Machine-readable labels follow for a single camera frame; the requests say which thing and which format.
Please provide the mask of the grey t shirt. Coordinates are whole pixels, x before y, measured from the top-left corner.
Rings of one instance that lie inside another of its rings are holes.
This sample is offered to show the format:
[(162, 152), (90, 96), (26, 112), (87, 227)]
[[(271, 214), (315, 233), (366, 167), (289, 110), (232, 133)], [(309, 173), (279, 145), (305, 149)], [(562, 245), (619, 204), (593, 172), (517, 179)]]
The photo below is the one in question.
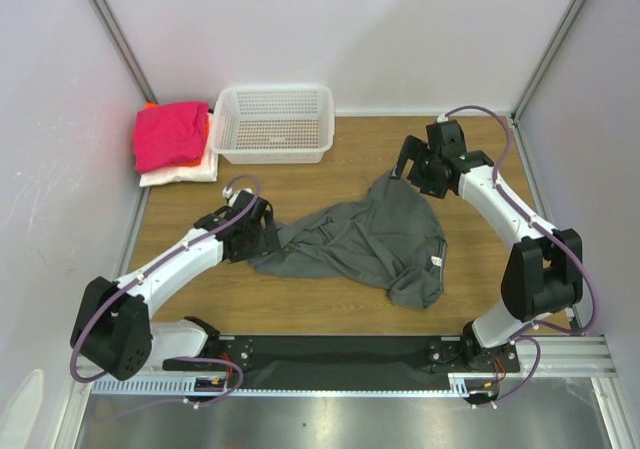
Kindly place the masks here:
[(405, 180), (378, 177), (366, 197), (278, 228), (281, 249), (251, 259), (258, 273), (344, 276), (386, 291), (402, 307), (427, 309), (444, 292), (448, 244), (435, 212)]

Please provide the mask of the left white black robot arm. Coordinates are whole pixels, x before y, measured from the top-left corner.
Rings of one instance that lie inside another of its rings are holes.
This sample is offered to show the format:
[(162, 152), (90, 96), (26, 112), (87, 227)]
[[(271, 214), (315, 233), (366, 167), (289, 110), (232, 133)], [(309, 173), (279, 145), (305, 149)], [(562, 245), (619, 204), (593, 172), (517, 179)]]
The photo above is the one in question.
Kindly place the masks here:
[(154, 314), (192, 280), (221, 263), (279, 250), (274, 209), (249, 189), (224, 194), (226, 203), (198, 219), (172, 247), (117, 280), (93, 279), (72, 329), (70, 369), (79, 382), (84, 357), (102, 375), (124, 381), (145, 366), (209, 370), (218, 364), (220, 333), (195, 316), (152, 323)]

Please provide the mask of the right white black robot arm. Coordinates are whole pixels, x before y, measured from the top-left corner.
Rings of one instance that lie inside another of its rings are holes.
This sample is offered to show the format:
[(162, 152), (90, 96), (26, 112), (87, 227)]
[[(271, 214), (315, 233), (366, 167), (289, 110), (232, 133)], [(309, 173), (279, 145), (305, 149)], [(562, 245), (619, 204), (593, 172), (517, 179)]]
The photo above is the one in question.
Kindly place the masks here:
[(467, 323), (461, 336), (462, 365), (482, 371), (527, 329), (581, 301), (582, 240), (575, 230), (559, 230), (532, 210), (485, 152), (468, 150), (457, 121), (432, 123), (426, 135), (405, 138), (392, 178), (405, 176), (428, 196), (461, 197), (509, 251), (499, 301)]

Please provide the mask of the white folded t shirt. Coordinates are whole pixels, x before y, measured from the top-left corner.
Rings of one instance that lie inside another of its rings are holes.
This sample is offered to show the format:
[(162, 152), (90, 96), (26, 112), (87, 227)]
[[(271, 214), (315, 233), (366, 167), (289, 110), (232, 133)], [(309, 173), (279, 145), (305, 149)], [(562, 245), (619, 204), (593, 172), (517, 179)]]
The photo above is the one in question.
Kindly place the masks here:
[(166, 185), (177, 182), (210, 183), (218, 176), (218, 155), (212, 150), (210, 140), (212, 136), (213, 115), (208, 119), (209, 135), (201, 162), (195, 166), (174, 166), (157, 169), (140, 176), (141, 188)]

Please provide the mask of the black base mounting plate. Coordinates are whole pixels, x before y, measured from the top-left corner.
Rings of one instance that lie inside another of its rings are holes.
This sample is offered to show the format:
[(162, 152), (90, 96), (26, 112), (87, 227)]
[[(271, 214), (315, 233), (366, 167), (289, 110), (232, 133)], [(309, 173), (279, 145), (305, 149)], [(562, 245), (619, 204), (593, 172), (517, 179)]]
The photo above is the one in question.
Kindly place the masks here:
[(513, 347), (477, 356), (457, 336), (220, 336), (201, 355), (225, 355), (244, 373), (243, 389), (301, 391), (435, 391), (452, 373), (494, 374), (499, 363), (520, 371)]

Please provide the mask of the white perforated plastic basket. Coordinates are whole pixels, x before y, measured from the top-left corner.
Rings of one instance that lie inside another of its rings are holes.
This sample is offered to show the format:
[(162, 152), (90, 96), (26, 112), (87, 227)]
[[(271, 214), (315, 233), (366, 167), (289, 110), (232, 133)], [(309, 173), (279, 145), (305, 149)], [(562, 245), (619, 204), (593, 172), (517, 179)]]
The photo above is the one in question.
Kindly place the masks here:
[(242, 85), (222, 90), (210, 147), (231, 164), (315, 164), (335, 136), (333, 92), (318, 84)]

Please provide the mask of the aluminium front rail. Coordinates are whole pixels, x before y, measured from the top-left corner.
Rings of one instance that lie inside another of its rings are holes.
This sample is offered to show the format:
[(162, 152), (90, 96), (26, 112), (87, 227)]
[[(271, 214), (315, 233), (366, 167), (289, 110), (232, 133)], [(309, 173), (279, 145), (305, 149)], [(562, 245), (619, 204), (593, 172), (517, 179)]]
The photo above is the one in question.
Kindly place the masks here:
[[(502, 368), (510, 377), (528, 371), (539, 377), (612, 377), (616, 373), (609, 348), (601, 337), (525, 335), (508, 346), (516, 351), (520, 371), (509, 374), (499, 363), (495, 364), (494, 370)], [(133, 377), (155, 370), (171, 373), (220, 371), (225, 362), (231, 362), (225, 355), (218, 356), (217, 361), (217, 366), (209, 370), (165, 370), (159, 365), (145, 366)], [(102, 375), (100, 368), (84, 357), (78, 359), (78, 369), (86, 379), (112, 377)]]

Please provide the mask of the right aluminium frame post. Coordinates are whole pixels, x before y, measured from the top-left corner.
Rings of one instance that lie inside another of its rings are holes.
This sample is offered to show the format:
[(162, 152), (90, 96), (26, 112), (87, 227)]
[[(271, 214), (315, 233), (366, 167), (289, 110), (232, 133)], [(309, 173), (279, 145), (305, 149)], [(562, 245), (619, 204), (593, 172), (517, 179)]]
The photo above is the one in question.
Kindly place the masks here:
[(543, 82), (547, 72), (556, 59), (556, 56), (562, 49), (587, 2), (588, 0), (570, 0), (551, 36), (550, 41), (546, 45), (539, 62), (535, 66), (513, 109), (510, 111), (510, 118), (514, 123), (518, 123), (524, 115), (524, 112), (533, 99), (540, 84)]

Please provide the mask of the aluminium frame post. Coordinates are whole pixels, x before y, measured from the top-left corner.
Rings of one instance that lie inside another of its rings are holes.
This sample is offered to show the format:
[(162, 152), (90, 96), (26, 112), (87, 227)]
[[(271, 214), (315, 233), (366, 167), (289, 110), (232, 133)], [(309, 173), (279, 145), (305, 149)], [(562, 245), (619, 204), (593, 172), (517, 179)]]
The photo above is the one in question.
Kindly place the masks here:
[(158, 99), (108, 0), (88, 0), (126, 71), (145, 102)]
[(562, 49), (587, 2), (588, 0), (570, 0), (551, 36), (550, 41), (546, 45), (539, 62), (535, 66), (513, 109), (510, 111), (510, 118), (514, 123), (518, 123), (524, 115), (524, 112), (533, 99), (540, 84), (543, 82), (547, 72), (556, 59), (556, 56)]

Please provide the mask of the left aluminium frame post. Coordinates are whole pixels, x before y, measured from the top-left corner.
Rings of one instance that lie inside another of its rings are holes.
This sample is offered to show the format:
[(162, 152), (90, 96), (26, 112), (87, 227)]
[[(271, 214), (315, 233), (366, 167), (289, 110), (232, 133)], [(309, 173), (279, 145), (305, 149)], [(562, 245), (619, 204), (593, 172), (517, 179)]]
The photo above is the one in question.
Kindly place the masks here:
[(145, 102), (158, 99), (108, 0), (88, 0), (126, 71)]

